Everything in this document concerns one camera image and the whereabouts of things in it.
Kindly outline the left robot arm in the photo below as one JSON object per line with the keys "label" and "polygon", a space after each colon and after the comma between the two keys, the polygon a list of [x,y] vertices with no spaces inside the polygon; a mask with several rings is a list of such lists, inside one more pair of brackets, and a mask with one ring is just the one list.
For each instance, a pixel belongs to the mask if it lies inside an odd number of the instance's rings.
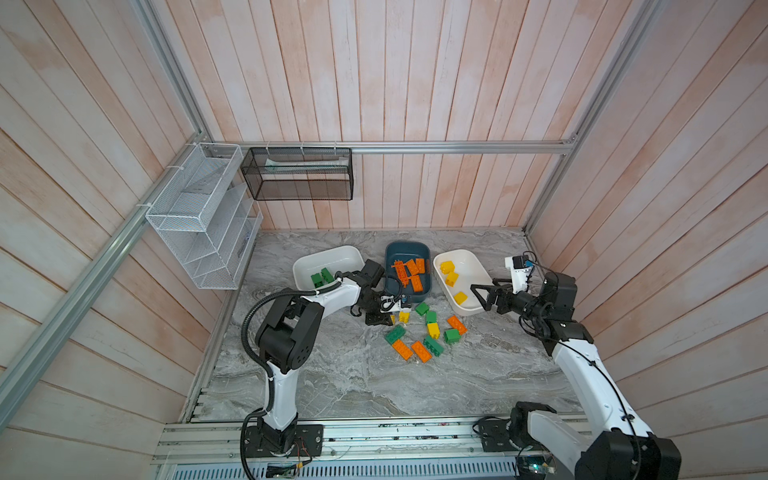
{"label": "left robot arm", "polygon": [[368,325],[390,321],[400,304],[402,282],[379,263],[360,270],[323,274],[310,290],[286,288],[257,301],[246,314],[240,341],[266,374],[265,406],[254,412],[262,436],[285,450],[295,436],[298,372],[309,359],[322,320],[345,308]]}

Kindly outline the long orange lego plate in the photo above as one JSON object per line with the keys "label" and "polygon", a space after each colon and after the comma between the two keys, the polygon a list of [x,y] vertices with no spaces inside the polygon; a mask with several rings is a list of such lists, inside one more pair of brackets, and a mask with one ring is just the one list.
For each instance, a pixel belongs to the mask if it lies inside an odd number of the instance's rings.
{"label": "long orange lego plate", "polygon": [[407,287],[410,281],[410,275],[405,263],[401,260],[396,260],[393,263],[393,268],[395,269],[397,279],[402,285],[402,287],[403,288]]}

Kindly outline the dark green lego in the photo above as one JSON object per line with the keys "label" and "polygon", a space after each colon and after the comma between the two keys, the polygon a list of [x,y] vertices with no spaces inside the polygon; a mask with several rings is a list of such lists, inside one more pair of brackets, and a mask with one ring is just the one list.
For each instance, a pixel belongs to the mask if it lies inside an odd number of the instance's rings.
{"label": "dark green lego", "polygon": [[400,340],[405,335],[405,333],[406,333],[405,327],[401,324],[398,324],[385,335],[385,340],[390,345],[393,345],[395,342]]}

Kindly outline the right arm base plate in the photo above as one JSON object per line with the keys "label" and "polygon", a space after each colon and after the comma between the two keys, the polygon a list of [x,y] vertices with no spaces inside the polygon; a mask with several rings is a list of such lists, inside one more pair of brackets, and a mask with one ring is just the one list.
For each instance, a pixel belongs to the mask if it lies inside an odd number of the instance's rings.
{"label": "right arm base plate", "polygon": [[522,437],[522,423],[517,418],[481,417],[473,424],[486,453],[522,451],[528,442]]}

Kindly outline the yellow lego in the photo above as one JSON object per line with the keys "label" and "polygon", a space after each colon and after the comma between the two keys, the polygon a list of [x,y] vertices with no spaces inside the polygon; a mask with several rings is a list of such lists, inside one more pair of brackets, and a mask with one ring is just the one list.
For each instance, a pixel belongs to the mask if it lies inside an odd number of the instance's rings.
{"label": "yellow lego", "polygon": [[458,280],[458,278],[459,278],[459,275],[456,272],[448,273],[445,276],[445,283],[446,283],[447,286],[453,287],[455,285],[456,281]]}

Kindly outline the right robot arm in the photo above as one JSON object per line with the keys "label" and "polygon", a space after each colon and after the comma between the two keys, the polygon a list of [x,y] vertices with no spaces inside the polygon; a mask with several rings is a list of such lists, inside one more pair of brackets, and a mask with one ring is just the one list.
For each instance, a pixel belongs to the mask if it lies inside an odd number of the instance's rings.
{"label": "right robot arm", "polygon": [[524,331],[542,342],[576,393],[592,434],[580,434],[548,405],[518,402],[507,428],[511,443],[545,449],[576,479],[677,478],[678,447],[657,436],[630,406],[605,370],[592,335],[574,320],[574,278],[547,272],[537,295],[523,289],[523,279],[516,274],[470,289],[484,310],[517,314]]}

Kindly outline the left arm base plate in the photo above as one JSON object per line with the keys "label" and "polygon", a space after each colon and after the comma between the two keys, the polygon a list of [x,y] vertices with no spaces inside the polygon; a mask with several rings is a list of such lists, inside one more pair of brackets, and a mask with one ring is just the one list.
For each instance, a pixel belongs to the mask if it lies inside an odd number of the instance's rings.
{"label": "left arm base plate", "polygon": [[291,424],[275,430],[264,422],[249,425],[240,441],[244,458],[319,457],[322,452],[322,424]]}

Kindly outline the green long lego brick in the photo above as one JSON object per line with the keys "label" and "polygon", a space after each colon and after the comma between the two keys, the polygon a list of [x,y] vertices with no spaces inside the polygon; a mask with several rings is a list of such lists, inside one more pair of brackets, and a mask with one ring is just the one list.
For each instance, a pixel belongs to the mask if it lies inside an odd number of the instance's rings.
{"label": "green long lego brick", "polygon": [[434,357],[440,357],[444,352],[444,347],[441,346],[436,339],[430,336],[426,336],[424,338],[423,345],[429,351],[429,353]]}

